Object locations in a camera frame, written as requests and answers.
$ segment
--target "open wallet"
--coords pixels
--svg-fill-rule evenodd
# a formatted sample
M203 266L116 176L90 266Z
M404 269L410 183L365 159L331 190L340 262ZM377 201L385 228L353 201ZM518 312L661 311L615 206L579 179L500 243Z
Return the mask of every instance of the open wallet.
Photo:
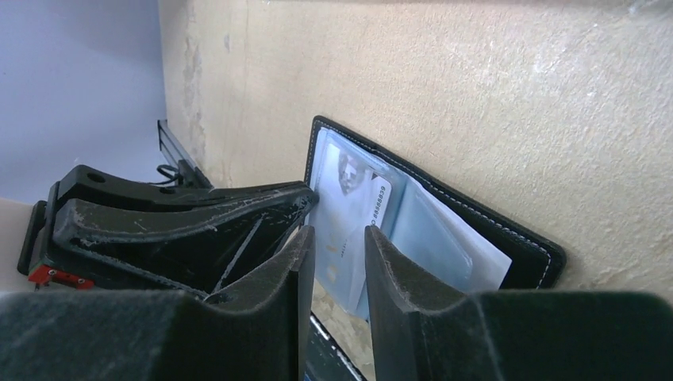
M553 287L563 249L325 117L315 117L305 181L321 201L316 278L347 312L369 317L364 228L463 293Z

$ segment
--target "wall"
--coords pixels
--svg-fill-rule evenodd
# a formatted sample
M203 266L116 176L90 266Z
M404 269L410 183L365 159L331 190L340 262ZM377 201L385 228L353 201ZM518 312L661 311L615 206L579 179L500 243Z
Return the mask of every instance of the wall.
M671 10L161 2L168 120L215 183L239 187L302 179L323 114L563 245L559 287L673 302Z
M76 164L162 179L156 0L0 2L0 197L45 198Z

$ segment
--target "black leather wallet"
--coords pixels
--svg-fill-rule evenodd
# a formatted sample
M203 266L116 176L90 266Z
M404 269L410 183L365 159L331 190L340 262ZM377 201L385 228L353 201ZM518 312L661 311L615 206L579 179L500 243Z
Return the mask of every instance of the black leather wallet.
M473 229L471 238L478 240L478 237L474 237L478 234L509 258L509 267L506 269L506 273L503 272L504 278L501 279L499 285L501 289L550 288L559 278L566 263L566 255L559 245L461 194L374 141L368 140L326 117L317 116L313 120L305 181L321 196L318 207L309 214L306 223L315 225L318 232L322 229L329 236L325 239L327 241L332 240L321 246L321 240L319 237L317 238L316 275L323 286L327 283L325 288L330 294L334 294L334 290L336 290L336 293L348 294L343 290L337 290L338 286L332 287L332 290L329 289L330 283L339 283L339 275L344 272L344 269L329 261L321 262L319 260L321 257L331 256L346 261L347 263L341 267L351 268L351 273L343 277L350 277L348 280L351 283L359 272L357 267L361 265L357 260L348 258L349 250L352 251L352 248L348 248L348 242L352 242L353 245L360 244L357 234L349 236L349 232L340 231L343 230L344 219L351 218L348 216L351 212L344 201L348 197L371 198L369 204L366 202L364 204L367 205L358 204L358 208L355 208L353 212L357 214L356 209L364 210L363 215L365 217L356 218L357 222L354 224L354 228L360 230L360 235L363 235L363 226L358 224L366 222L365 225L377 225L393 236L406 235L398 241L404 241L404 244L410 244L410 247L414 247L412 243L409 243L410 241L421 239L423 241L417 242L417 246L428 245L428 241L433 240L429 234L435 231L448 233L446 240L451 241L450 236L455 235L456 227L452 228L451 224L448 224L444 228L442 224L446 221L457 220L442 217L451 213L447 212L446 209L441 211L444 208L443 206L447 206L464 223L467 223L469 228ZM409 184L413 184L417 189L410 188ZM366 188L366 190L357 194L354 190L357 188ZM384 203L387 202L387 205L380 207L382 200L381 197L377 197L377 190L380 189L380 193L382 193L383 188L391 189L391 191L383 200ZM416 198L417 200L406 201L407 198ZM417 205L414 204L418 200L422 202ZM329 205L326 206L325 203L331 203L330 205L333 211L336 211L336 214L319 215L321 204L323 204L323 209L330 207ZM375 218L378 217L377 214L383 213L382 209L387 209L388 215L395 213L397 215L394 218L389 218L389 221L386 221L387 216L380 219ZM421 217L419 219L418 214L436 214L439 217ZM443 219L444 222L438 223L437 218ZM400 229L405 230L406 233L396 233ZM335 234L337 236L341 235L345 239L335 238ZM396 244L395 237L392 237L391 241ZM456 244L456 250L464 249L460 239L451 242ZM426 267L430 267L428 270L431 272L435 267L441 266L442 258L448 258L452 255L450 245L437 246L439 243L441 241L436 242L434 246L435 250L439 248L441 251L439 253L432 253L433 247L423 247L424 250L430 251L429 254L434 255L430 260L426 260L428 264ZM408 248L400 249L406 255L410 254ZM321 268L325 265L331 268L326 270ZM474 269L476 269L476 265L477 263L471 263ZM457 273L457 279L459 280L463 279L464 276L464 273ZM349 312L355 312L356 309L356 304L352 303L355 300L354 296L357 299L357 290L350 290L351 308L346 308ZM345 295L342 299L348 300L348 296Z

